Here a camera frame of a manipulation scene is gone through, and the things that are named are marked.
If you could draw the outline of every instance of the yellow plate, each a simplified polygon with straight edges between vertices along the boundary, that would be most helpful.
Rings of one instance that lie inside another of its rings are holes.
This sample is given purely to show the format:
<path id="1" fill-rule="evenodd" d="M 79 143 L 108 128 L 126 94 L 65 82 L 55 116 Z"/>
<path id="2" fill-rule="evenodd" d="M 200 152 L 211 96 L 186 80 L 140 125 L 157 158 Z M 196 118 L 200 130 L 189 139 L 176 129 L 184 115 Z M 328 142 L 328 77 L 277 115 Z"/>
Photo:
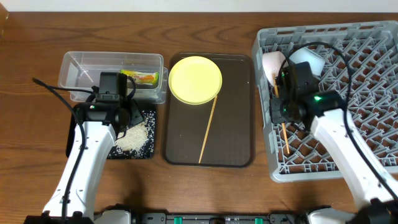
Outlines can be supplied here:
<path id="1" fill-rule="evenodd" d="M 184 103 L 199 105 L 212 100 L 220 91 L 223 77 L 210 59 L 192 56 L 177 62 L 169 77 L 173 95 Z"/>

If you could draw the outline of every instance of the white wall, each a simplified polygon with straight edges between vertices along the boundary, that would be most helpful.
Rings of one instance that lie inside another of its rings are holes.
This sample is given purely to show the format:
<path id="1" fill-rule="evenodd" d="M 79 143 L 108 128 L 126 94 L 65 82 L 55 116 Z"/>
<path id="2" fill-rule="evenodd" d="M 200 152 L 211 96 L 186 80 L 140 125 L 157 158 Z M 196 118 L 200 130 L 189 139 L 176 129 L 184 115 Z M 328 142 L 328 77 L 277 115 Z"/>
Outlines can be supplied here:
<path id="1" fill-rule="evenodd" d="M 0 0 L 12 11 L 398 12 L 398 0 Z"/>

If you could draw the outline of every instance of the plastic box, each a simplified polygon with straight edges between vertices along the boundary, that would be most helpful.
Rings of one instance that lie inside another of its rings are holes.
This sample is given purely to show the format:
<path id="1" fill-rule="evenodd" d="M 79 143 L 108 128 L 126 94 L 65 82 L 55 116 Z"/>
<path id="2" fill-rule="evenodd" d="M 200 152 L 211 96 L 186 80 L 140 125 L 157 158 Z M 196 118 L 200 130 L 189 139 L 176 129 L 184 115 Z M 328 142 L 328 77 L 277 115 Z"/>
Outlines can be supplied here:
<path id="1" fill-rule="evenodd" d="M 166 100 L 168 71 L 163 67 L 163 56 L 159 54 L 117 53 L 117 52 L 67 52 L 63 58 L 58 86 L 91 90 L 100 84 L 101 72 L 119 72 L 120 69 L 139 72 L 159 72 L 158 84 L 150 88 L 137 87 L 134 99 L 151 103 Z M 73 101 L 85 101 L 88 93 L 73 92 Z"/>
<path id="2" fill-rule="evenodd" d="M 264 77 L 263 53 L 292 49 L 321 41 L 340 49 L 354 69 L 349 110 L 362 137 L 389 172 L 398 172 L 398 22 L 364 22 L 262 29 L 252 48 L 256 85 L 260 92 L 263 135 L 270 177 L 276 182 L 341 178 L 333 159 L 311 135 L 287 125 L 290 155 L 283 153 L 282 126 L 272 124 L 269 99 L 272 86 Z M 324 46 L 310 47 L 326 64 L 319 78 L 321 90 L 345 97 L 348 74 L 342 59 Z"/>

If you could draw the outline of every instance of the wooden table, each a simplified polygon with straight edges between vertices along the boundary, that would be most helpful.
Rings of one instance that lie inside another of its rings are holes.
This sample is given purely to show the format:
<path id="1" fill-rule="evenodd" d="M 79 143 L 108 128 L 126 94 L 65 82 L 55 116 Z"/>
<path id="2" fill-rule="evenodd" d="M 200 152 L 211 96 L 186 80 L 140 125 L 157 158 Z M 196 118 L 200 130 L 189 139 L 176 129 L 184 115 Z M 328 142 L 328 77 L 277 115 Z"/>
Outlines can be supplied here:
<path id="1" fill-rule="evenodd" d="M 0 42 L 0 223 L 40 215 L 67 161 L 70 112 L 32 77 L 56 85 L 71 50 L 251 55 L 265 27 L 398 20 L 398 14 L 321 13 L 11 13 Z M 317 205 L 355 211 L 343 179 L 277 184 L 269 177 L 262 114 L 255 96 L 256 158 L 245 169 L 172 166 L 160 155 L 164 106 L 159 107 L 155 156 L 107 161 L 96 211 L 125 203 L 137 211 L 267 213 Z"/>

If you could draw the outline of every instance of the wooden chopstick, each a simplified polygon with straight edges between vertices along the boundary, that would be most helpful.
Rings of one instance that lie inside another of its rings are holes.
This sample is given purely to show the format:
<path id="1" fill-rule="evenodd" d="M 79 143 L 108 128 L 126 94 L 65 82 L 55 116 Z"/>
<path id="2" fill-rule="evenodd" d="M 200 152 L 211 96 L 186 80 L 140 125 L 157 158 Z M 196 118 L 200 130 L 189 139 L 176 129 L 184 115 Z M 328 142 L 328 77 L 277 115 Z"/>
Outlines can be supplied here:
<path id="1" fill-rule="evenodd" d="M 276 77 L 275 77 L 275 73 L 272 74 L 272 79 L 274 80 L 274 89 L 275 89 L 275 96 L 279 98 L 279 91 L 278 91 L 278 86 L 276 85 Z M 285 145 L 286 145 L 286 149 L 287 149 L 287 154 L 290 154 L 290 149 L 289 149 L 289 142 L 287 140 L 287 135 L 286 135 L 286 125 L 283 122 L 282 123 L 282 132 L 284 134 L 284 139 L 285 139 Z"/>
<path id="2" fill-rule="evenodd" d="M 203 140 L 203 145 L 202 145 L 202 147 L 201 147 L 201 152 L 200 152 L 200 157 L 199 157 L 199 163 L 201 162 L 201 157 L 203 156 L 203 151 L 205 150 L 206 141 L 207 141 L 207 135 L 209 134 L 209 129 L 210 129 L 211 120 L 212 120 L 212 118 L 213 118 L 214 109 L 216 108 L 216 102 L 217 102 L 217 96 L 214 97 L 213 107 L 211 108 L 210 118 L 209 118 L 209 122 L 208 122 L 208 124 L 207 124 L 207 129 L 206 129 L 206 134 L 205 134 L 205 139 Z"/>

